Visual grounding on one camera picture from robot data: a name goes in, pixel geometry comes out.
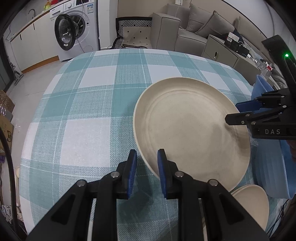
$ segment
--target teal and white tablecloth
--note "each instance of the teal and white tablecloth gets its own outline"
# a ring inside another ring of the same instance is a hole
[[[139,96],[152,83],[181,76],[212,85],[234,104],[251,98],[252,86],[231,67],[165,50],[85,53],[60,69],[37,107],[22,151],[20,202],[28,232],[77,180],[101,179],[130,149],[137,150],[132,123]],[[250,162],[238,187],[253,183]],[[269,201],[267,229],[283,204]],[[118,201],[119,240],[177,240],[177,219],[177,201],[163,198],[160,181],[138,152],[132,197]]]

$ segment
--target tiled floor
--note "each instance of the tiled floor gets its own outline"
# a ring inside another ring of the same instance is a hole
[[[11,152],[14,169],[20,165],[26,133],[39,101],[53,77],[64,64],[65,62],[56,61],[34,69],[26,73],[16,86],[13,83],[7,91],[8,96],[15,104],[11,121],[15,127]],[[2,168],[1,178],[3,202],[10,205],[7,163]]]

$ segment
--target blue bowl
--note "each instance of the blue bowl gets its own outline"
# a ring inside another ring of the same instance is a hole
[[[252,100],[262,93],[273,91],[265,79],[257,75]],[[261,108],[256,112],[268,110]],[[292,199],[296,193],[296,163],[285,140],[258,139],[255,175],[258,185],[273,198]]]

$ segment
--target wall outlet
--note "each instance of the wall outlet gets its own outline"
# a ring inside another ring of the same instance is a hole
[[[175,4],[182,6],[183,5],[183,0],[175,0]]]

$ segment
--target wooden baseboard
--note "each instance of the wooden baseboard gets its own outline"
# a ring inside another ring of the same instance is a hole
[[[52,57],[52,58],[48,58],[46,60],[43,60],[37,64],[34,64],[24,70],[22,70],[22,73],[25,74],[25,73],[28,73],[29,71],[33,70],[33,69],[36,69],[36,68],[39,68],[41,66],[44,66],[46,64],[49,64],[49,63],[52,63],[52,62],[55,62],[55,61],[58,61],[59,60],[59,57],[58,56],[55,56],[55,57]]]

